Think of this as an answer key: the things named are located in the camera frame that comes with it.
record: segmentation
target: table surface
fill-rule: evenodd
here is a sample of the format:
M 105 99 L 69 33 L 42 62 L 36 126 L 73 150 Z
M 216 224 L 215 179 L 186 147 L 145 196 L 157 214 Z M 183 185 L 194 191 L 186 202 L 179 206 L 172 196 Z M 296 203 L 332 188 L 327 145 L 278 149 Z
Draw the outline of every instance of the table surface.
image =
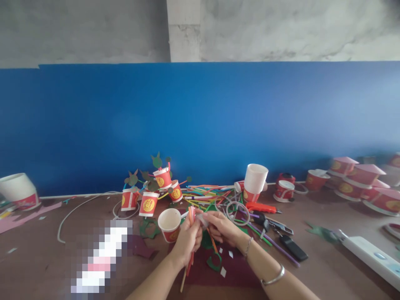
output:
M 360 202 L 346 201 L 324 189 L 307 195 L 295 195 L 293 203 L 278 203 L 273 197 L 274 187 L 263 192 L 259 202 L 274 205 L 283 214 L 273 215 L 295 232 L 294 241 L 308 254 L 309 258 L 296 268 L 275 248 L 268 252 L 286 269 L 297 276 L 321 299 L 400 299 L 400 293 L 342 245 L 332 245 L 319 236 L 306 231 L 309 221 L 329 229 L 341 229 L 348 236 L 362 236 L 388 255 L 396 256 L 396 241 L 382 226 L 400 223 L 395 217 L 379 214 Z M 70 278 L 76 278 L 82 258 L 92 249 L 94 237 L 104 228 L 105 221 L 113 219 L 112 208 L 120 201 L 119 195 L 103 196 L 78 208 L 66 220 L 61 237 L 66 244 L 57 241 L 57 230 L 61 220 L 74 207 L 87 200 L 76 198 L 68 205 L 28 221 L 18 228 L 0 235 L 0 295 L 4 299 L 61 299 L 70 291 Z M 51 205 L 60 200 L 50 200 Z M 168 197 L 160 200 L 156 207 L 157 217 L 169 204 Z M 178 208 L 187 206 L 184 201 Z M 139 234 L 139 221 L 135 217 L 134 234 Z M 276 239 L 272 232 L 269 236 Z M 153 260 L 138 256 L 123 257 L 110 281 L 105 299 L 125 299 L 166 256 L 168 245 L 162 235 L 145 240 L 148 247 L 158 250 Z M 16 251 L 7 254 L 12 248 Z M 243 299 L 263 297 L 259 288 L 208 287 L 186 285 L 179 293 L 173 285 L 169 299 Z

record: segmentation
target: power strip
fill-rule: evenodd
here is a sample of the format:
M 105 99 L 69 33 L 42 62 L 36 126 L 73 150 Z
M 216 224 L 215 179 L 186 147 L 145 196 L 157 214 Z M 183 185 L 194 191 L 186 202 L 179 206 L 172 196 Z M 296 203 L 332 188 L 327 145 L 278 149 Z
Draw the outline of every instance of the power strip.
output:
M 400 263 L 362 237 L 338 234 L 343 245 L 400 292 Z

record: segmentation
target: silver bracelet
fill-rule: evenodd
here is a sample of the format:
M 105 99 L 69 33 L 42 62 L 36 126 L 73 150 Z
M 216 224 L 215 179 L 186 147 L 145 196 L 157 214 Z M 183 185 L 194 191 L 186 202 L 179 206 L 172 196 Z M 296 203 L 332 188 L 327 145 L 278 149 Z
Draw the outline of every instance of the silver bracelet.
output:
M 270 281 L 264 281 L 264 279 L 261 279 L 260 281 L 261 281 L 261 284 L 263 285 L 263 286 L 267 286 L 267 285 L 270 285 L 270 284 L 273 284 L 273 283 L 275 283 L 275 282 L 277 282 L 279 279 L 281 279 L 283 276 L 285 275 L 285 268 L 283 267 L 283 265 L 282 264 L 280 264 L 280 273 L 279 273 L 279 275 L 277 276 L 277 277 L 275 277 L 274 279 L 272 279 L 272 280 L 270 280 Z
M 249 239 L 249 243 L 247 243 L 247 248 L 246 248 L 246 252 L 245 252 L 245 259 L 247 259 L 247 254 L 249 254 L 249 248 L 250 248 L 250 243 L 253 240 L 253 237 L 251 237 Z

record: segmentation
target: woman's right hand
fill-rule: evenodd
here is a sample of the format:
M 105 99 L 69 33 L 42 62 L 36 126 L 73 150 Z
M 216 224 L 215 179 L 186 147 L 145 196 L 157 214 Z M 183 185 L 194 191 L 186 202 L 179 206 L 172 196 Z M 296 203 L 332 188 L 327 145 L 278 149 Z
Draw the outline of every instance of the woman's right hand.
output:
M 237 247 L 240 238 L 246 236 L 222 212 L 205 212 L 203 213 L 203 217 L 210 224 L 209 228 L 212 237 L 220 243 L 227 242 L 232 247 Z

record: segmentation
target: hand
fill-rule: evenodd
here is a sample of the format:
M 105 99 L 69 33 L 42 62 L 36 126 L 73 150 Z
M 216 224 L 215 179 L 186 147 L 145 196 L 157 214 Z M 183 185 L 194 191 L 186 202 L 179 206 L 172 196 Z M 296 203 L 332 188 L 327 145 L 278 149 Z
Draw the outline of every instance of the hand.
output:
M 204 213 L 203 217 L 210 224 L 212 237 L 220 243 L 227 242 L 232 247 L 237 247 L 239 238 L 245 235 L 222 212 L 209 211 Z
M 195 214 L 199 213 L 203 213 L 203 211 L 195 209 Z M 192 252 L 196 252 L 199 249 L 202 237 L 203 231 L 200 226 L 200 220 L 196 220 L 191 227 L 189 217 L 186 217 L 180 226 L 178 239 L 170 253 L 180 268 L 188 265 Z

